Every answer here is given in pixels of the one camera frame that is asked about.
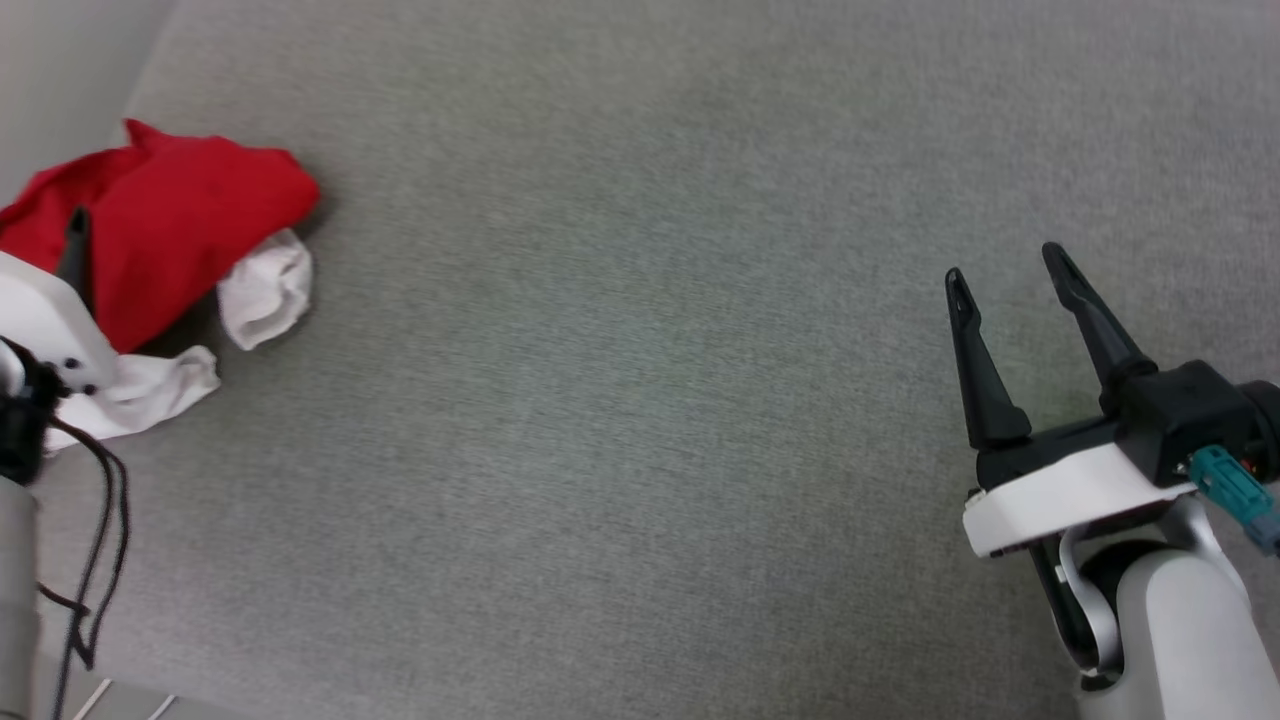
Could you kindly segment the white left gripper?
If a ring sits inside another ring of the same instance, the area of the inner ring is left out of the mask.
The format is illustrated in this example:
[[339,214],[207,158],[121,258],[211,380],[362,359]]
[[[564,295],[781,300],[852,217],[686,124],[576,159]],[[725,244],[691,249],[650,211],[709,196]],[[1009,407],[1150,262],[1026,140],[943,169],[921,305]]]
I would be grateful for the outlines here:
[[116,352],[90,315],[92,242],[90,210],[76,208],[55,275],[1,254],[4,393],[17,393],[36,366],[51,368],[73,393],[93,395],[115,384]]

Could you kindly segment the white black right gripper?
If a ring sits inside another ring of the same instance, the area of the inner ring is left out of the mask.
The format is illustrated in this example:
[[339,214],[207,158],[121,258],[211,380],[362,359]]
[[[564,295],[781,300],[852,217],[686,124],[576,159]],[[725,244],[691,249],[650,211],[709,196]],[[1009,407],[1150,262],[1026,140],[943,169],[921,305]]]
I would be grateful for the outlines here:
[[[1059,302],[1075,319],[1106,393],[1157,364],[1140,351],[1066,249],[1046,242],[1041,255]],[[1010,398],[982,336],[982,314],[960,270],[943,281],[963,410],[977,451],[977,492],[963,529],[978,557],[1018,552],[1093,521],[1120,518],[1194,492],[1189,480],[1157,487],[1116,443],[1119,423],[1096,418],[1030,433]]]

